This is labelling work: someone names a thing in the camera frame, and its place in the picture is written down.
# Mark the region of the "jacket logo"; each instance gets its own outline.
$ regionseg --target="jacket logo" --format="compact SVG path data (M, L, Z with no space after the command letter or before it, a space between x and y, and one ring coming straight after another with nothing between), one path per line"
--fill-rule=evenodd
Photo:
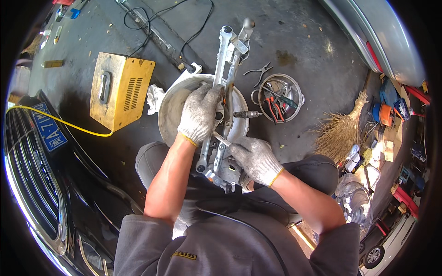
M187 252L181 252L181 251L175 251L175 253L172 254L172 256L170 256L171 258L173 256L180 256L180 257L185 257L187 259L191 259L191 260L196 260L197 255L191 254L191 253L187 253Z

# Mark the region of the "car grille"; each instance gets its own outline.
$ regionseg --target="car grille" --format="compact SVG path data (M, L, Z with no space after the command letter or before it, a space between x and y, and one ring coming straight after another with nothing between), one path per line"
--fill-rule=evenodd
M8 112L4 131L5 166L17 202L40 238L64 254L66 210L30 112Z

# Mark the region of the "vent grille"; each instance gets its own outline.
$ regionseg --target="vent grille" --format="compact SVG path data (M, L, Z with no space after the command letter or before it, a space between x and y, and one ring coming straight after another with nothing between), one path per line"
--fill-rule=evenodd
M142 82L143 82L143 78L137 79L137 83L135 84L135 90L133 91L132 105L130 107L131 109L134 109L137 107L138 94L140 94L140 88L141 88Z
M126 99L124 100L123 111L128 111L130 108L130 100L132 99L134 85L135 85L135 78L129 79L129 84L127 86L127 92L126 92Z

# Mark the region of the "hand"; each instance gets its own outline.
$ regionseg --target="hand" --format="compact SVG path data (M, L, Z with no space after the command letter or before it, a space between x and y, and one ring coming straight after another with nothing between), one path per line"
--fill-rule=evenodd
M284 170L266 141L241 137L230 145L229 150L238 165L253 180L268 187Z
M178 132L194 146L198 146L215 128L215 112L224 97L224 87L204 84L193 91L184 103Z

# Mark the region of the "metal bowl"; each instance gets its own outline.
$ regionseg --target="metal bowl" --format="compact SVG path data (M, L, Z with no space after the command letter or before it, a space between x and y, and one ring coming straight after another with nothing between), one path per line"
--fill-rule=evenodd
M286 105L285 107L281 106L281 109L285 110L285 114L283 116L284 116L284 120L286 122L289 122L290 120L295 118L296 115L299 113L299 110L301 110L301 106L305 102L304 95L301 93L301 89L300 89L298 83L292 77L290 77L286 74L273 74L263 81L263 83L260 85L259 89L256 89L255 91L252 92L252 95L251 95L252 102L256 105L259 105L261 112L270 121L273 121L273 118L270 117L270 115L268 114L268 111L263 108L263 104L264 104L264 100L265 100L263 86L265 85L265 83L272 84L272 86L274 87L274 91L277 94L284 95L285 97L295 101L295 103L298 104L298 107L296 109L293 107L290 107L288 105ZM288 86L291 89L286 91L285 89L283 89L284 86ZM254 96L254 94L256 92L258 93L258 101L257 102L254 100L254 97L256 97L256 96Z
M181 121L184 102L189 94L197 89L201 82L213 84L214 75L196 74L174 83L166 92L158 112L158 127L165 143L170 147L175 141L177 128ZM233 111L248 111L247 103L241 92L233 87ZM232 129L227 140L234 143L238 138L246 136L248 132L249 118L233 118Z

